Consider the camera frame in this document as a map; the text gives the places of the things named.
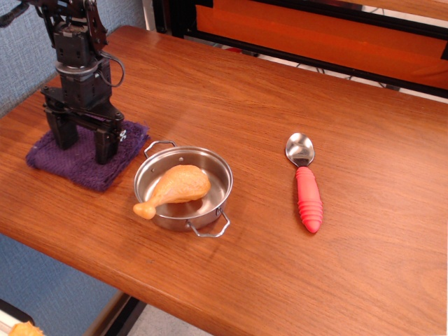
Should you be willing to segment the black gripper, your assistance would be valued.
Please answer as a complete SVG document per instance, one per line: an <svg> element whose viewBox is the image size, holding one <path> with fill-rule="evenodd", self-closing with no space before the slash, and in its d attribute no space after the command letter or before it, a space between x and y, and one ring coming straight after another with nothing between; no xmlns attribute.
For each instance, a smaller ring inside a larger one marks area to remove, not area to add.
<svg viewBox="0 0 448 336"><path fill-rule="evenodd" d="M66 150L78 141L77 127L94 132L95 160L105 165L118 151L124 115L110 102L111 62L115 57L59 57L55 63L60 87L45 86L45 114L56 144Z"/></svg>

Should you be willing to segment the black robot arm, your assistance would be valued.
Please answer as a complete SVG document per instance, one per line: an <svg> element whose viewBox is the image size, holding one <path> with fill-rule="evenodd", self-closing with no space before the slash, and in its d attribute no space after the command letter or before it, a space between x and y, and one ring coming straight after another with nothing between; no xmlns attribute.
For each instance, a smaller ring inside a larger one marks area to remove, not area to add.
<svg viewBox="0 0 448 336"><path fill-rule="evenodd" d="M107 30L96 1L22 1L43 19L57 61L60 87L45 87L45 112L57 145L66 150L78 140L78 128L94 133L95 160L106 164L117 152L124 115L110 102L116 84L104 51Z"/></svg>

